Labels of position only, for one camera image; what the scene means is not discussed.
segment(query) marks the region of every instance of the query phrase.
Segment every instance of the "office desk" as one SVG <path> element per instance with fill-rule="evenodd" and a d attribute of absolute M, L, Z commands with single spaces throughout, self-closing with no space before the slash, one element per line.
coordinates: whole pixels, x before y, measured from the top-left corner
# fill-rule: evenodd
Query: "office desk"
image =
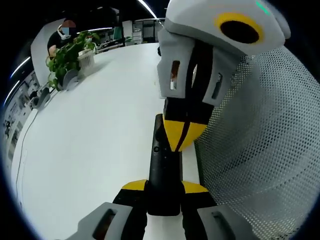
<path fill-rule="evenodd" d="M 95 55 L 93 74 L 27 119 L 11 183 L 44 239 L 69 237 L 79 220 L 112 202 L 123 185 L 148 178 L 155 116 L 164 107 L 156 87 L 157 48 L 140 44 Z M 198 183 L 194 146 L 182 158 L 183 179 Z M 181 221 L 148 216 L 144 239 L 185 239 Z"/>

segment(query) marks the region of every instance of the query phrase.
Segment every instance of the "perforated mesh panel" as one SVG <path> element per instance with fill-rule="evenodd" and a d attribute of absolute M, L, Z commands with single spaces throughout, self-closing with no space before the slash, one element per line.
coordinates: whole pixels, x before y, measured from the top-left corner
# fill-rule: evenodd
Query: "perforated mesh panel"
<path fill-rule="evenodd" d="M 215 201 L 287 239 L 320 191 L 320 84 L 285 47 L 245 57 L 195 145 Z"/>

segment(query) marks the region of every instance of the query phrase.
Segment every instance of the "potted plant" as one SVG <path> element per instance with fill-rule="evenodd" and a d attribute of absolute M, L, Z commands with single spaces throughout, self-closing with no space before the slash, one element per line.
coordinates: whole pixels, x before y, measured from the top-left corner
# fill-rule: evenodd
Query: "potted plant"
<path fill-rule="evenodd" d="M 73 39 L 72 43 L 57 49 L 55 57 L 46 63 L 51 72 L 48 76 L 49 85 L 58 91 L 62 90 L 60 86 L 63 85 L 66 73 L 73 69 L 80 70 L 79 52 L 93 50 L 95 48 L 93 41 L 99 39 L 96 33 L 83 31 Z"/>

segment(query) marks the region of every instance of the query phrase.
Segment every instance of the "wall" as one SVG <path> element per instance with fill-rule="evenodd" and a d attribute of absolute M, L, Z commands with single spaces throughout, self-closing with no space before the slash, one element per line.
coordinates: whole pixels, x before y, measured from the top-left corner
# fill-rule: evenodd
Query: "wall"
<path fill-rule="evenodd" d="M 4 120 L 7 121 L 14 121 L 17 116 L 21 112 L 21 106 L 19 104 L 19 97 L 22 93 L 27 93 L 28 88 L 26 84 L 22 84 L 19 89 L 14 93 L 14 96 L 12 96 L 9 104 L 7 105 L 5 111 L 4 111 Z"/>
<path fill-rule="evenodd" d="M 124 37 L 132 37 L 132 21 L 123 21 L 122 27 Z"/>
<path fill-rule="evenodd" d="M 40 86 L 48 82 L 48 76 L 50 74 L 46 66 L 46 58 L 49 55 L 47 50 L 49 38 L 63 21 L 64 18 L 44 25 L 31 44 L 32 63 Z"/>
<path fill-rule="evenodd" d="M 38 83 L 38 80 L 37 80 L 37 77 L 35 76 L 35 71 L 33 71 L 32 73 L 30 73 L 30 75 L 24 80 L 28 85 L 29 85 L 29 88 L 28 88 L 28 91 L 27 91 L 27 94 L 28 96 L 31 95 L 31 93 L 33 91 L 36 91 L 39 89 L 39 83 Z"/>
<path fill-rule="evenodd" d="M 154 23 L 155 29 L 154 29 L 154 37 L 155 37 L 155 41 L 158 42 L 158 32 L 163 28 L 163 26 L 160 25 L 160 23 L 158 21 L 156 21 Z"/>

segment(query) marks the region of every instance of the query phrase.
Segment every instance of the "ceiling light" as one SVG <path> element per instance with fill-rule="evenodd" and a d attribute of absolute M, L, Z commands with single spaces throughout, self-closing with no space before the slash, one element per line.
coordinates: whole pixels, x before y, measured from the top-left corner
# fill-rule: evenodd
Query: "ceiling light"
<path fill-rule="evenodd" d="M 155 13 L 151 10 L 151 8 L 143 1 L 143 0 L 138 0 L 139 3 L 142 4 L 142 6 L 144 6 L 145 9 L 148 10 L 148 12 L 155 18 L 157 19 L 157 16 L 155 15 Z"/>
<path fill-rule="evenodd" d="M 16 82 L 16 84 L 13 86 L 13 88 L 10 90 L 8 96 L 6 96 L 3 106 L 6 104 L 6 101 L 8 100 L 8 98 L 10 97 L 11 93 L 13 92 L 13 90 L 16 88 L 16 86 L 20 83 L 20 80 Z"/>
<path fill-rule="evenodd" d="M 26 62 L 28 62 L 30 58 L 31 57 L 28 56 L 22 63 L 20 63 L 20 65 L 13 71 L 10 78 L 12 78 L 12 76 L 19 70 L 19 68 L 21 68 Z"/>
<path fill-rule="evenodd" d="M 108 29 L 112 29 L 112 27 L 101 27 L 101 28 L 95 28 L 95 29 L 90 29 L 90 30 L 86 30 L 88 32 L 94 32 L 94 31 L 99 31 L 99 30 L 108 30 Z"/>

